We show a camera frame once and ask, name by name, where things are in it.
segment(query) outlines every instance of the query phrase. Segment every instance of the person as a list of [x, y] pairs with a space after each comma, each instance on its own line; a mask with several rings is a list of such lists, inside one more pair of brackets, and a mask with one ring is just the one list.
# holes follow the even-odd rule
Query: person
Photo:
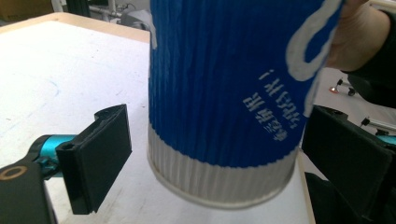
[[[396, 89], [396, 20], [368, 0], [346, 0], [333, 37], [327, 67]], [[366, 223], [356, 216], [332, 183], [305, 174], [317, 224]], [[376, 224], [396, 223], [396, 190]]]

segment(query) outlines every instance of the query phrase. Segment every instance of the blue cup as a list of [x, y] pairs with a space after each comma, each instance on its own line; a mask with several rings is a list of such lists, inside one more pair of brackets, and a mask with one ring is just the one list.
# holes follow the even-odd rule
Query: blue cup
[[342, 0], [151, 0], [148, 160], [184, 198], [264, 202], [288, 184]]

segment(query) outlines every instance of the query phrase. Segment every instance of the table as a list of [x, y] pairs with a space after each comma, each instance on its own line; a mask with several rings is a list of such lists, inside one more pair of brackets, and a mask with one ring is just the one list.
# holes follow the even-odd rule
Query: table
[[79, 133], [93, 113], [127, 104], [133, 153], [97, 214], [74, 216], [61, 178], [46, 182], [60, 223], [315, 223], [297, 160], [287, 187], [234, 211], [184, 201], [149, 168], [149, 33], [67, 13], [0, 28], [0, 167], [43, 134]]

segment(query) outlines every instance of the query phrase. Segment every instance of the blue metallic part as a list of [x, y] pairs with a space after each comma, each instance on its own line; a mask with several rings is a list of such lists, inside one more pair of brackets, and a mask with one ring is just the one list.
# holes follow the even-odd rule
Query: blue metallic part
[[71, 134], [56, 134], [51, 136], [41, 148], [40, 157], [49, 157], [58, 163], [55, 148], [61, 143], [73, 140], [74, 137], [75, 135]]
[[379, 135], [378, 138], [386, 143], [393, 144], [396, 146], [396, 136]]

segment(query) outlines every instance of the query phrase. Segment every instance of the corrugated cup surface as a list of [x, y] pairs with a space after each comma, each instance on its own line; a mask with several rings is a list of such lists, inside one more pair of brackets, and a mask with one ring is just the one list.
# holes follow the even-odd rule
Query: corrugated cup surface
[[288, 183], [341, 0], [151, 0], [154, 174], [235, 208]]

